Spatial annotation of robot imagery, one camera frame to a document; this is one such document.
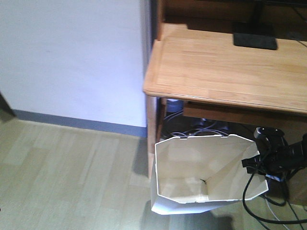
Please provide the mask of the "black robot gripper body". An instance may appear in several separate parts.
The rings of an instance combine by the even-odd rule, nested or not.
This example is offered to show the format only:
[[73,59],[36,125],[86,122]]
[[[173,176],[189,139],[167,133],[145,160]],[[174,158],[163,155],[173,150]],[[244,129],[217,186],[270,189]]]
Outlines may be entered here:
[[276,181],[286,181],[294,176],[294,145],[268,150],[251,158],[243,159],[242,167],[249,174],[264,175]]

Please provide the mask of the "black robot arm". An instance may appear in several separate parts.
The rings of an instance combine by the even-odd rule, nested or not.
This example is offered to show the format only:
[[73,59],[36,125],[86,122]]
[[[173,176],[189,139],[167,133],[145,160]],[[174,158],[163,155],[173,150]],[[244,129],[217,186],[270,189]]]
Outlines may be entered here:
[[283,136],[265,136],[269,148],[266,153],[243,159],[242,166],[249,174],[264,175],[276,181],[291,179],[307,167],[307,136],[294,144],[287,144]]

